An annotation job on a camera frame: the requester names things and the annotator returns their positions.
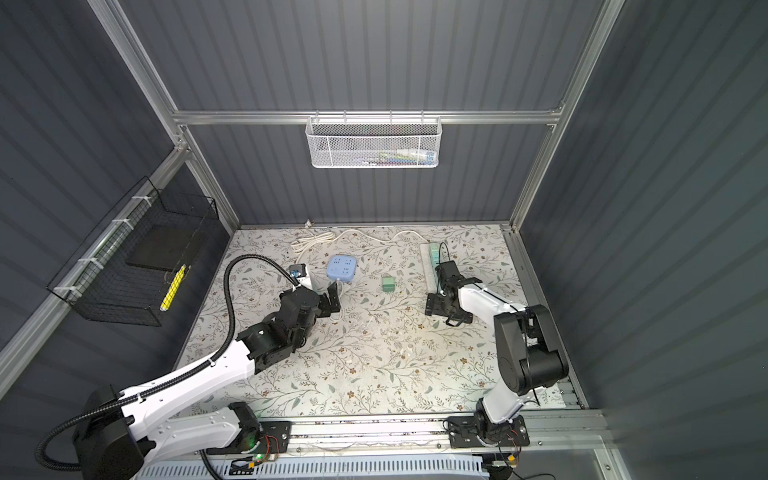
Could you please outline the white vented cover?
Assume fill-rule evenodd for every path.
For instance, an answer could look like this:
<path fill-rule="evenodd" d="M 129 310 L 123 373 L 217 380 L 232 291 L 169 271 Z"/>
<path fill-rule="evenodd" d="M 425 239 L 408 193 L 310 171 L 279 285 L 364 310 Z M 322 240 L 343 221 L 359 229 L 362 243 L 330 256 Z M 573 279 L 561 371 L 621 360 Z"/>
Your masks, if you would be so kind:
<path fill-rule="evenodd" d="M 256 464 L 212 459 L 222 479 L 488 479 L 483 460 L 473 455 L 427 454 L 281 458 Z"/>

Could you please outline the pens in white basket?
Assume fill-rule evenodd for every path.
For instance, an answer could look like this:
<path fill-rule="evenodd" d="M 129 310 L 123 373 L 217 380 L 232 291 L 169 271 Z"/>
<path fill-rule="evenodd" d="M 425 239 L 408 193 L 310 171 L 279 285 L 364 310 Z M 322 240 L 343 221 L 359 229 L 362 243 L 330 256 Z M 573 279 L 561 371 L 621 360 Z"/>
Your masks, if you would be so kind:
<path fill-rule="evenodd" d="M 363 165 L 434 166 L 438 163 L 438 153 L 425 149 L 386 150 L 368 152 L 355 157 L 353 161 Z"/>

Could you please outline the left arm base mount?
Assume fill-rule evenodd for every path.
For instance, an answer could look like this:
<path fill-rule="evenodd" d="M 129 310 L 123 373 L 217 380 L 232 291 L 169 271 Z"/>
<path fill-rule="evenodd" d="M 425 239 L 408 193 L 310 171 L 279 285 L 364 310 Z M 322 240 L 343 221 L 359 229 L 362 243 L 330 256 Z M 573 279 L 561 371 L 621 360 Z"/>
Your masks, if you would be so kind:
<path fill-rule="evenodd" d="M 222 448 L 209 448 L 209 455 L 277 455 L 287 452 L 293 424 L 288 421 L 262 422 L 258 429 L 244 428 Z"/>

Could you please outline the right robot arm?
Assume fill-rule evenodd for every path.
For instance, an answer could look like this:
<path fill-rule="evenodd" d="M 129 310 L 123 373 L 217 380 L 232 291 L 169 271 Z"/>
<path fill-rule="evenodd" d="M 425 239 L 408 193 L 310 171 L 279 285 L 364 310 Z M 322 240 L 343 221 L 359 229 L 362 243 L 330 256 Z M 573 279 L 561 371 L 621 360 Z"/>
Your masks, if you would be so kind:
<path fill-rule="evenodd" d="M 477 418 L 485 426 L 510 423 L 528 394 L 552 387 L 569 375 L 569 363 L 549 309 L 506 300 L 480 279 L 466 277 L 453 261 L 435 267 L 437 291 L 427 295 L 425 314 L 458 327 L 480 320 L 494 333 L 501 379 L 479 401 Z"/>

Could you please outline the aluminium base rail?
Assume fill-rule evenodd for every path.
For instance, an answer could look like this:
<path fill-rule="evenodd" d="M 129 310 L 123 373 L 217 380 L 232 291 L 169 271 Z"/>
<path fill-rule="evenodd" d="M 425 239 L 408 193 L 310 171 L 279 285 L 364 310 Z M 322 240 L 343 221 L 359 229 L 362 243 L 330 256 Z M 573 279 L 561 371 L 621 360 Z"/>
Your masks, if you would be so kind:
<path fill-rule="evenodd" d="M 286 453 L 294 456 L 338 453 L 350 455 L 364 451 L 383 454 L 410 450 L 429 453 L 448 452 L 450 446 L 442 422 L 451 416 L 473 414 L 402 414 L 350 417 L 292 417 L 255 422 L 225 408 L 192 417 L 157 420 L 149 425 L 134 421 L 129 432 L 146 440 L 150 450 L 145 461 L 174 459 L 202 449 L 229 445 L 244 428 L 258 429 L 262 422 L 288 421 L 293 424 Z M 528 429 L 532 450 L 593 450 L 614 445 L 607 422 L 597 410 L 527 410 L 521 415 Z M 497 449 L 471 448 L 469 452 Z"/>

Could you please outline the yellow marker pen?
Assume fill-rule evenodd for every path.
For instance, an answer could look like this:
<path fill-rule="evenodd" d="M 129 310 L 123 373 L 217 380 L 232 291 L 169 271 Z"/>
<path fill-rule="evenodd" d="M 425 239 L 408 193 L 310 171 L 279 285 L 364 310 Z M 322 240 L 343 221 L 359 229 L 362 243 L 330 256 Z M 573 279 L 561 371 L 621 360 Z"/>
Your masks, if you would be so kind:
<path fill-rule="evenodd" d="M 181 284 L 182 284 L 182 282 L 184 280 L 184 277 L 186 275 L 187 270 L 188 270 L 187 266 L 186 265 L 182 265 L 178 269 L 178 271 L 175 273 L 175 275 L 174 275 L 174 277 L 173 277 L 173 279 L 172 279 L 172 281 L 171 281 L 171 283 L 169 285 L 169 288 L 168 288 L 168 290 L 167 290 L 167 292 L 166 292 L 166 294 L 165 294 L 165 296 L 164 296 L 164 298 L 163 298 L 163 300 L 162 300 L 162 302 L 160 304 L 160 311 L 161 312 L 167 312 L 171 308 L 171 306 L 173 304 L 173 301 L 174 301 L 174 299 L 175 299 L 175 297 L 176 297 L 176 295 L 178 293 L 178 290 L 179 290 L 179 288 L 180 288 L 180 286 L 181 286 Z"/>

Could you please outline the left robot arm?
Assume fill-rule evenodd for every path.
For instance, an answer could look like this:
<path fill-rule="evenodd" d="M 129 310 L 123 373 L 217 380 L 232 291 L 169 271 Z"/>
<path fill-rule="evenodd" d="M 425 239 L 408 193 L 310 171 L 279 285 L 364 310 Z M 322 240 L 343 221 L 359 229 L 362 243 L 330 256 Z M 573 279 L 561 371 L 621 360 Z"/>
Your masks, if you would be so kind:
<path fill-rule="evenodd" d="M 336 285 L 318 294 L 304 286 L 280 296 L 280 308 L 242 331 L 219 358 L 211 355 L 143 385 L 94 392 L 88 407 L 134 400 L 75 428 L 72 443 L 85 479 L 130 479 L 152 463 L 199 450 L 249 452 L 265 446 L 258 419 L 243 401 L 209 414 L 180 411 L 255 376 L 303 347 L 317 319 L 341 309 Z"/>

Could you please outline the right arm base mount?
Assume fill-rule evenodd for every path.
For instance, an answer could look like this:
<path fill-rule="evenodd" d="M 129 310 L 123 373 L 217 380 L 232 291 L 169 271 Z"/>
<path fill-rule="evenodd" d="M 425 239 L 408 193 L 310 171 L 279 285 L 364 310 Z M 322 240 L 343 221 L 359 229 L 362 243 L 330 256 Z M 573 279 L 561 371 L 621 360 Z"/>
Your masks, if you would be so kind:
<path fill-rule="evenodd" d="M 500 424 L 491 423 L 479 414 L 451 416 L 442 422 L 453 449 L 522 448 L 530 445 L 525 419 L 517 416 Z"/>

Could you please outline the long white power strip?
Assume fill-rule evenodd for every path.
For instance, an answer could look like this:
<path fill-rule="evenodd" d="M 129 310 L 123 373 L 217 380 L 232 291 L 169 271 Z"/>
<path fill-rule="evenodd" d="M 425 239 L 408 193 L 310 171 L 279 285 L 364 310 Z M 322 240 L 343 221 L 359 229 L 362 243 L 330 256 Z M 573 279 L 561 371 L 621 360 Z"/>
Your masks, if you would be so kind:
<path fill-rule="evenodd" d="M 420 246 L 420 255 L 424 267 L 424 275 L 428 293 L 439 294 L 441 292 L 438 274 L 436 271 L 440 263 L 440 243 L 430 242 Z"/>

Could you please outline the blue square power socket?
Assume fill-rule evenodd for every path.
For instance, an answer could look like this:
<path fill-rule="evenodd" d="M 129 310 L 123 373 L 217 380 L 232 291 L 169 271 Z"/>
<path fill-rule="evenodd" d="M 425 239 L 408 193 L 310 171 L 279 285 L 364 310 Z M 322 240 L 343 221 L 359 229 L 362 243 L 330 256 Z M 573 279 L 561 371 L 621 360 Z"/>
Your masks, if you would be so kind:
<path fill-rule="evenodd" d="M 334 255 L 327 263 L 326 275 L 332 281 L 350 283 L 355 276 L 357 259 L 349 255 Z"/>

